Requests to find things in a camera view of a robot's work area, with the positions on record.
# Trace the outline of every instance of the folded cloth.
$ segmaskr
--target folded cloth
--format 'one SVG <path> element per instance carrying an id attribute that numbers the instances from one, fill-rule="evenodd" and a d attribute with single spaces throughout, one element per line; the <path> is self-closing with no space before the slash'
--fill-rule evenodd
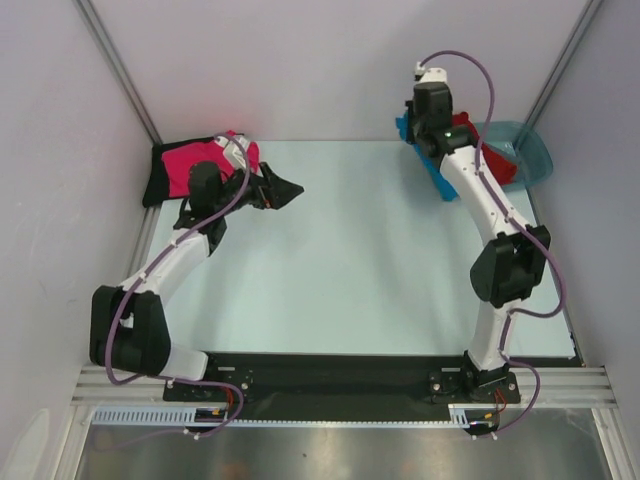
<path id="1" fill-rule="evenodd" d="M 461 112 L 453 116 L 453 125 L 466 125 L 473 133 L 474 138 L 477 140 L 478 130 L 469 120 L 469 114 L 467 112 Z M 494 151 L 486 143 L 482 145 L 482 155 L 484 156 L 487 166 L 499 185 L 508 185 L 513 182 L 513 177 L 518 172 L 518 167 L 505 159 L 498 152 Z"/>
<path id="2" fill-rule="evenodd" d="M 260 162 L 258 144 L 234 131 L 226 133 L 234 136 L 244 147 L 251 170 L 257 172 Z M 223 180 L 229 178 L 235 169 L 246 167 L 240 149 L 224 137 L 196 138 L 157 145 L 152 149 L 151 175 L 142 205 L 151 207 L 171 198 L 189 196 L 189 171 L 200 162 L 215 162 Z"/>

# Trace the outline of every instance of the white table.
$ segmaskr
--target white table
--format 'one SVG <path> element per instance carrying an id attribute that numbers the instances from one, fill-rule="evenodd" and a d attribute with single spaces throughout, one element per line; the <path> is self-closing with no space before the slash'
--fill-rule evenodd
<path id="1" fill-rule="evenodd" d="M 261 160 L 305 193 L 280 211 L 227 217 L 218 250 L 167 306 L 174 341 L 205 351 L 460 355 L 478 302 L 480 237 L 401 142 L 261 142 Z M 525 191 L 509 194 L 527 218 Z M 151 254 L 179 201 L 165 202 Z M 547 269 L 528 306 L 555 307 Z M 573 357 L 564 315 L 521 317 L 510 353 Z"/>

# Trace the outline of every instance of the wall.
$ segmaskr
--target wall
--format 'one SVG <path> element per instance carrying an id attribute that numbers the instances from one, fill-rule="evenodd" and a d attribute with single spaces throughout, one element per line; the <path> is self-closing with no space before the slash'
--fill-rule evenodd
<path id="1" fill-rule="evenodd" d="M 538 130 L 555 172 L 536 189 L 592 365 L 605 364 L 640 445 L 640 3 L 605 2 Z"/>
<path id="2" fill-rule="evenodd" d="M 523 120 L 586 0 L 94 0 L 165 142 L 235 128 L 264 140 L 398 138 L 413 68 L 459 49 Z M 443 59 L 459 109 L 482 75 Z"/>
<path id="3" fill-rule="evenodd" d="M 132 254 L 150 143 L 71 1 L 1 9 L 0 466 L 41 408 L 48 465 L 92 292 Z"/>

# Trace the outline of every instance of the robotic arm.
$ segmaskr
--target robotic arm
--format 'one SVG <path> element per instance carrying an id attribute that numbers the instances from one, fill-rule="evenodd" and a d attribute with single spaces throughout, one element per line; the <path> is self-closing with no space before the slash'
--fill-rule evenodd
<path id="1" fill-rule="evenodd" d="M 278 210 L 304 191 L 301 186 L 277 176 L 266 163 L 260 164 L 260 171 L 262 175 L 250 174 L 244 194 L 231 211 L 245 205 Z M 182 202 L 169 242 L 174 246 L 171 253 L 152 269 L 149 276 L 145 272 L 149 271 L 149 264 L 157 260 L 149 262 L 119 286 L 101 286 L 94 293 L 90 338 L 93 363 L 105 364 L 107 337 L 116 311 L 125 293 L 142 278 L 122 318 L 118 319 L 120 324 L 112 349 L 113 367 L 148 376 L 202 379 L 208 356 L 171 341 L 164 306 L 187 275 L 216 250 L 227 229 L 225 217 L 198 229 L 183 241 L 178 239 L 228 205 L 244 177 L 245 171 L 237 169 L 223 182 L 215 163 L 193 166 L 189 177 L 190 196 Z"/>
<path id="2" fill-rule="evenodd" d="M 415 71 L 413 99 L 407 102 L 407 142 L 417 144 L 453 185 L 480 232 L 484 249 L 471 267 L 473 289 L 480 299 L 476 330 L 464 355 L 463 379 L 473 392 L 505 381 L 508 365 L 501 352 L 508 338 L 509 311 L 520 306 L 540 284 L 546 259 L 511 222 L 549 247 L 544 226 L 533 227 L 513 207 L 498 185 L 466 126 L 453 126 L 451 91 L 441 68 Z"/>

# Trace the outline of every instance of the red cloth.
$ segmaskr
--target red cloth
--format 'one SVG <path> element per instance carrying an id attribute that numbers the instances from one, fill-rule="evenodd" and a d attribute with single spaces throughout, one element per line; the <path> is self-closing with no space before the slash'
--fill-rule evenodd
<path id="1" fill-rule="evenodd" d="M 473 126 L 471 120 L 469 120 L 469 114 L 467 112 L 461 112 L 453 116 L 453 125 L 466 125 L 473 132 L 473 136 L 477 140 L 479 135 L 476 127 Z M 498 184 L 508 185 L 513 182 L 513 177 L 518 171 L 518 167 L 508 161 L 499 153 L 492 150 L 486 143 L 482 145 L 482 155 L 487 162 L 487 166 L 493 176 L 496 178 Z"/>
<path id="2" fill-rule="evenodd" d="M 236 137 L 243 144 L 249 156 L 251 170 L 257 172 L 260 162 L 258 144 L 248 142 L 231 130 L 227 133 Z M 238 150 L 238 147 L 223 137 L 220 137 L 219 141 L 222 144 L 216 142 L 215 139 L 210 142 L 193 142 L 162 154 L 162 163 L 164 163 L 169 176 L 169 198 L 189 195 L 189 171 L 196 163 L 215 162 L 225 179 L 233 174 L 233 171 L 240 166 L 233 158 L 233 151 Z"/>

